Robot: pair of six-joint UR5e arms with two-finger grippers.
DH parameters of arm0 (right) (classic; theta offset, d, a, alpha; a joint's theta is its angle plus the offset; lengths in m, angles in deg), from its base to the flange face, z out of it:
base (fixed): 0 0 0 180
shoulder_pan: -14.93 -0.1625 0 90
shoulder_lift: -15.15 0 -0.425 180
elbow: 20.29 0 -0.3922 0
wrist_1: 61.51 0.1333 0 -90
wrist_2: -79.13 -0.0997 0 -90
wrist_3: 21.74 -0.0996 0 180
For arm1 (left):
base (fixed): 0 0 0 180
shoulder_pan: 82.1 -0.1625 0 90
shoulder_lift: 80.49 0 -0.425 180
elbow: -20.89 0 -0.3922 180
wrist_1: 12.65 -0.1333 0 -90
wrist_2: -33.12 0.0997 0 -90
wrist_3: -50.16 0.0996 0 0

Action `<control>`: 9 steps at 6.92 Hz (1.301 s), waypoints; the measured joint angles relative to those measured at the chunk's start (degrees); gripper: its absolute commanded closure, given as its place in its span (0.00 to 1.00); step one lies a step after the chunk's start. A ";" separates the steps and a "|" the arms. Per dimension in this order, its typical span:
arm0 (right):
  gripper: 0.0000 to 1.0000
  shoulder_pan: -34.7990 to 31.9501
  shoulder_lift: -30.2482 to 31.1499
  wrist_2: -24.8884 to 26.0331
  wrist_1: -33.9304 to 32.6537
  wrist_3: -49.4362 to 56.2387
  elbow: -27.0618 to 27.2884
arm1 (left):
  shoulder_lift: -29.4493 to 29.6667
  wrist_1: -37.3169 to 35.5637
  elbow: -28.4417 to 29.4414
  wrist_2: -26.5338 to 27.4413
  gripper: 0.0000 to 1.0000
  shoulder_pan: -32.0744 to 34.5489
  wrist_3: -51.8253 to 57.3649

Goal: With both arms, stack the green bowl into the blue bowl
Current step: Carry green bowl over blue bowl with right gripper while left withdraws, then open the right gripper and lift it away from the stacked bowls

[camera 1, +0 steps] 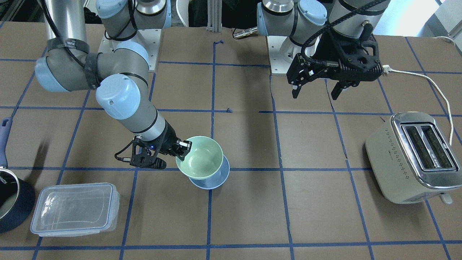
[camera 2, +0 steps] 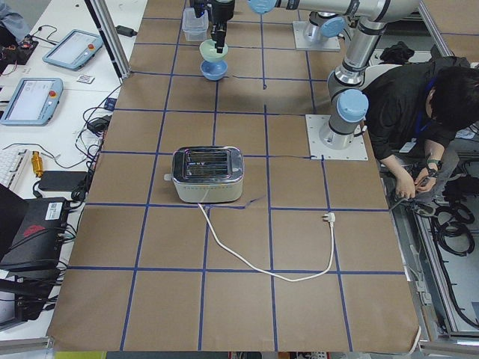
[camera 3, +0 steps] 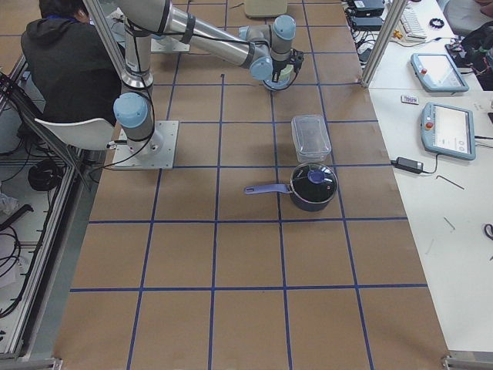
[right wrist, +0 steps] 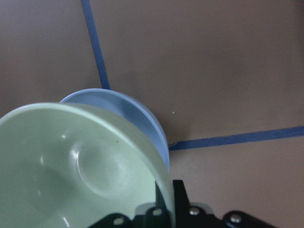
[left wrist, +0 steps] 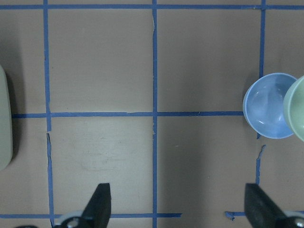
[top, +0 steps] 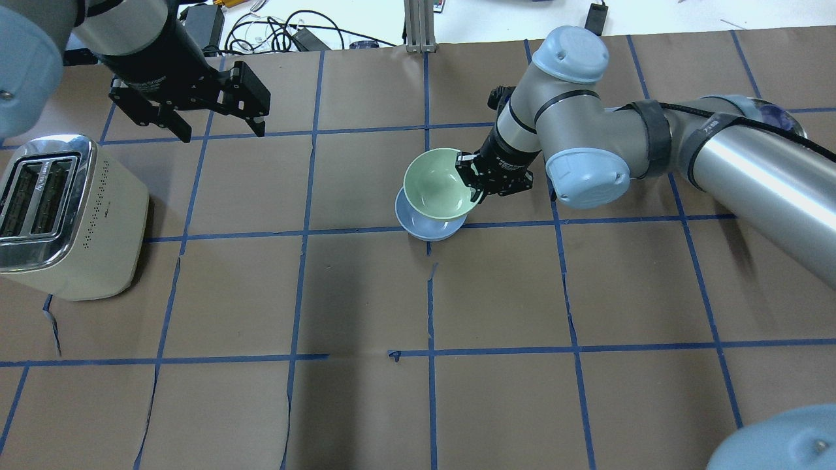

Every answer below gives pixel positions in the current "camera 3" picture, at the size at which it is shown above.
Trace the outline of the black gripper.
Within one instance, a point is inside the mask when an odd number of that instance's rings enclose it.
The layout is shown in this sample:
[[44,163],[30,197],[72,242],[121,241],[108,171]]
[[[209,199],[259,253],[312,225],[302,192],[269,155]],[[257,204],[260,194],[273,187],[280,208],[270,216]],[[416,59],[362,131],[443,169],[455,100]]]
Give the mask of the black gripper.
[[299,73],[304,62],[304,53],[294,48],[282,51],[272,48],[271,58],[273,60],[273,81],[279,82],[280,72],[288,65],[293,66],[296,75]]

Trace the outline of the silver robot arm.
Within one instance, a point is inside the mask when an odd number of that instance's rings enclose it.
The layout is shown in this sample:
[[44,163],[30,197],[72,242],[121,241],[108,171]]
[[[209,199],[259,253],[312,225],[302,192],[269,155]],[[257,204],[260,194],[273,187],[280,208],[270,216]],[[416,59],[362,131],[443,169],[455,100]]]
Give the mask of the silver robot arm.
[[206,51],[250,71],[272,91],[287,89],[297,78],[304,54],[293,48],[296,22],[280,15],[271,25],[242,27],[239,35],[217,28],[171,1],[118,1],[126,31],[123,85],[132,92],[153,86],[151,37],[171,39]]

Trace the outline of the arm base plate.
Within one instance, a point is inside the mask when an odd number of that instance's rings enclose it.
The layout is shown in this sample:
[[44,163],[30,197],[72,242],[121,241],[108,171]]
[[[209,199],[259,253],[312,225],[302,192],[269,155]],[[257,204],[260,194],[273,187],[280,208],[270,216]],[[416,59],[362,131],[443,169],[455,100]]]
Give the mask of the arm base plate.
[[188,53],[190,46],[182,43],[170,36],[160,38],[151,38],[151,53],[152,54],[176,54]]
[[117,144],[112,159],[113,170],[171,170],[174,164],[178,120],[158,120],[150,141],[127,140],[123,128],[119,139],[126,143]]

